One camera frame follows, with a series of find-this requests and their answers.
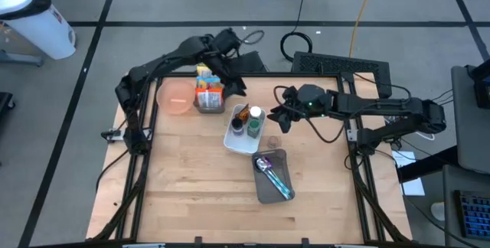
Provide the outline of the black perforated computer case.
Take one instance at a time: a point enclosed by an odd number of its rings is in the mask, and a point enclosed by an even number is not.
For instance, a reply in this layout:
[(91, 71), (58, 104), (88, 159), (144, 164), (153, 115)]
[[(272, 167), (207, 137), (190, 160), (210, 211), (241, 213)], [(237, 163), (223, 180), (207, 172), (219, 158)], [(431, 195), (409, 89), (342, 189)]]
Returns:
[(378, 96), (382, 99), (388, 99), (392, 95), (388, 62), (296, 51), (291, 71), (317, 74), (372, 73), (377, 84)]

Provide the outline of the white trash can black rim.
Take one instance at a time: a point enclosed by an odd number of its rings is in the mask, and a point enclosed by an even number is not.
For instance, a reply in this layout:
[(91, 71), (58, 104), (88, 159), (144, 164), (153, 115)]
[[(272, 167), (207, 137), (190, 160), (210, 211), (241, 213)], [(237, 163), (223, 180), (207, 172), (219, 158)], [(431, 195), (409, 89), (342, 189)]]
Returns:
[(0, 21), (54, 60), (76, 51), (76, 33), (51, 0), (0, 0)]

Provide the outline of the white computer mouse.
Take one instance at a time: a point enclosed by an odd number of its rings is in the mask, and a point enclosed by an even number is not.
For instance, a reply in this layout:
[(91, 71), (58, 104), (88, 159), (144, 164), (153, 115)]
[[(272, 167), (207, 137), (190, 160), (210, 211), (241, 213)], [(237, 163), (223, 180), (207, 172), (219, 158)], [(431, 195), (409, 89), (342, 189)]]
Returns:
[(445, 203), (444, 202), (435, 202), (435, 203), (431, 204), (430, 212), (436, 220), (443, 222), (446, 219), (445, 218)]

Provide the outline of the yellow red blue snack bag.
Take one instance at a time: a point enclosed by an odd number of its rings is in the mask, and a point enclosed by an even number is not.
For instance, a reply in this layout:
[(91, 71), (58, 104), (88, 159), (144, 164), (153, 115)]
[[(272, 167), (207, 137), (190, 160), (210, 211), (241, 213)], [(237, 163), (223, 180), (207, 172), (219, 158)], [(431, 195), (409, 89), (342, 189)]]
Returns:
[(221, 79), (216, 76), (212, 77), (203, 77), (203, 76), (198, 76), (196, 77), (196, 87), (198, 89), (222, 89), (223, 84), (221, 83)]

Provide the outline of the grey rectangular tray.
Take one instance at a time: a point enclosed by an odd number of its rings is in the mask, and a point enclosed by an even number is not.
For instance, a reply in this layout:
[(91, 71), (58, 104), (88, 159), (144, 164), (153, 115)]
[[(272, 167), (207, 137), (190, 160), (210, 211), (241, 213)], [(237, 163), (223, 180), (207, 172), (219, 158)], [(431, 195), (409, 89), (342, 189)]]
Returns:
[(261, 204), (274, 204), (286, 200), (273, 186), (271, 181), (265, 176), (261, 170), (256, 166), (256, 160), (258, 158), (269, 158), (273, 164), (273, 170), (279, 176), (280, 180), (288, 187), (291, 191), (292, 200), (296, 194), (292, 187), (292, 181), (289, 175), (289, 168), (287, 163), (287, 154), (283, 149), (269, 150), (265, 152), (257, 152), (252, 156), (253, 173), (256, 184), (256, 193), (258, 201)]

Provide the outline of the backlit black keyboard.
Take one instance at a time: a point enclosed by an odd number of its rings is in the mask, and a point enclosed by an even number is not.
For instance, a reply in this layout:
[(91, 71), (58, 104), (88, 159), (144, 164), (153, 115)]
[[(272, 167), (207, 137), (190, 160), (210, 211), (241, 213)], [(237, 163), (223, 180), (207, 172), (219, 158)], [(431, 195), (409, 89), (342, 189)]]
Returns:
[(490, 241), (490, 194), (456, 190), (454, 200), (462, 235)]

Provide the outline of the purple label spice jar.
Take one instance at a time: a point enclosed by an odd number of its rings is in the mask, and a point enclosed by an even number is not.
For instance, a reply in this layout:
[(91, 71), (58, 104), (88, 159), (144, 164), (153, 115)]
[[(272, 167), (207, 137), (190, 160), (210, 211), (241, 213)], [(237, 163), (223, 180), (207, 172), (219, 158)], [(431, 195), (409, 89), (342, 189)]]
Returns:
[(244, 134), (243, 120), (240, 118), (233, 118), (230, 122), (232, 133), (235, 136), (242, 136)]

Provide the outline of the grey desk foot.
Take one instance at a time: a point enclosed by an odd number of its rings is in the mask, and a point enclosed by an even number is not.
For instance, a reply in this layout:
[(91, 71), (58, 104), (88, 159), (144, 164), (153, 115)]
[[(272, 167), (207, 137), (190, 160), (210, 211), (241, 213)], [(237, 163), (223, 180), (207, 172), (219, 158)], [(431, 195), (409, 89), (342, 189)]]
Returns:
[(43, 65), (43, 59), (28, 54), (13, 54), (0, 50), (0, 63), (30, 64), (41, 67)]

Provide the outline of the white rectangular tray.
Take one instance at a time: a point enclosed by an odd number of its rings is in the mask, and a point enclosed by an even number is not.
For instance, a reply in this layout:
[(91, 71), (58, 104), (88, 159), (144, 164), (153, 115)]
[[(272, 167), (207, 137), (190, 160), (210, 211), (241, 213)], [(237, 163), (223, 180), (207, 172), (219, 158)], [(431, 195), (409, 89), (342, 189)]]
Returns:
[(265, 118), (266, 118), (266, 112), (264, 109), (262, 109), (262, 118), (263, 118), (263, 124), (260, 129), (260, 134), (257, 139), (251, 138), (247, 135), (247, 126), (248, 126), (248, 121), (243, 124), (244, 128), (244, 134), (242, 136), (235, 136), (232, 133), (232, 128), (230, 125), (230, 122), (233, 118), (236, 118), (235, 115), (242, 110), (242, 108), (245, 105), (243, 104), (237, 104), (231, 113), (230, 121), (227, 126), (227, 131), (225, 132), (224, 135), (224, 146), (228, 148), (231, 151), (245, 154), (245, 155), (252, 155), (255, 152), (258, 151), (259, 144), (260, 144), (260, 139), (263, 133), (263, 128), (265, 125)]

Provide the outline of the purple spoon with teal handle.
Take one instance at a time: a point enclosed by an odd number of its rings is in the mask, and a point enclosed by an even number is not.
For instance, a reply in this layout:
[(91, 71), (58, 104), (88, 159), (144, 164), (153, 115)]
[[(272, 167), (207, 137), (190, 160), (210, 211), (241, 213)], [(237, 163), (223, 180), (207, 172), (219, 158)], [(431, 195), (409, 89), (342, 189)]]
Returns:
[(286, 185), (283, 184), (283, 182), (280, 180), (279, 176), (273, 170), (273, 164), (270, 161), (270, 159), (269, 158), (264, 158), (264, 159), (265, 159), (265, 162), (267, 163), (268, 169), (270, 170), (273, 177), (279, 182), (279, 185), (285, 190), (285, 192), (289, 193), (289, 189), (286, 187)]

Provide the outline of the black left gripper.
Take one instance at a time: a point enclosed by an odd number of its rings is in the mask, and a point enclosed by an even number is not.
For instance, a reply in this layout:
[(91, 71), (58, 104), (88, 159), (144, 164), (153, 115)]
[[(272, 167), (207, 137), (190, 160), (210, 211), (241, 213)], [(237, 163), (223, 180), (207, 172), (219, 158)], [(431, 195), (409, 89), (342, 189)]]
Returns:
[(243, 79), (231, 69), (230, 61), (221, 53), (216, 51), (206, 53), (206, 66), (211, 70), (212, 74), (219, 77), (224, 86), (224, 98), (235, 94), (238, 96), (246, 96), (245, 85)]

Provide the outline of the green label spice jar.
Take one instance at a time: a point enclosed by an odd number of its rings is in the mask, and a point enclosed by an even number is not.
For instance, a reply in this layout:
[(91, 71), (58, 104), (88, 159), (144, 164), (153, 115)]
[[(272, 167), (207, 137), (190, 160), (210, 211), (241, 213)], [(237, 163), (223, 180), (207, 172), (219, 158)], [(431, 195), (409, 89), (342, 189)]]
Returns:
[(252, 106), (249, 114), (247, 135), (251, 138), (257, 139), (263, 124), (262, 109), (258, 106)]

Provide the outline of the orange ramen packet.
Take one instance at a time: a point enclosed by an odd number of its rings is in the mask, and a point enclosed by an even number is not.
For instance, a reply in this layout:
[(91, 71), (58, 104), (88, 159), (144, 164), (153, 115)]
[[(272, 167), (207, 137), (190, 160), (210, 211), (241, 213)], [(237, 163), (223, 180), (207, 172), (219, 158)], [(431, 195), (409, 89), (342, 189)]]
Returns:
[(218, 108), (223, 105), (222, 88), (196, 88), (195, 95), (197, 105), (201, 108)]

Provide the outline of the pink plastic bowl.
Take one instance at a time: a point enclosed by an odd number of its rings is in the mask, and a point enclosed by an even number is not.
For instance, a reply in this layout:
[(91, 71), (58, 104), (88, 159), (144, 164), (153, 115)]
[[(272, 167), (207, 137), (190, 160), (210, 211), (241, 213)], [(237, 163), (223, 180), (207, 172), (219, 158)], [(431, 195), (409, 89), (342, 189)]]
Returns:
[(159, 108), (170, 115), (186, 113), (193, 106), (194, 98), (195, 87), (184, 80), (164, 80), (156, 94)]

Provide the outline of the orange brown candy pack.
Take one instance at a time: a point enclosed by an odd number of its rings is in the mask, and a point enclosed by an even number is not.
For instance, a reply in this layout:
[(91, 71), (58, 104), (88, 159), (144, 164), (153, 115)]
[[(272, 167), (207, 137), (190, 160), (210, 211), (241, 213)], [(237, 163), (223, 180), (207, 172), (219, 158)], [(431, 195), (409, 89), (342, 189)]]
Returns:
[(243, 123), (246, 123), (250, 117), (250, 107), (249, 104), (245, 105), (242, 110), (240, 110), (235, 117), (240, 119)]

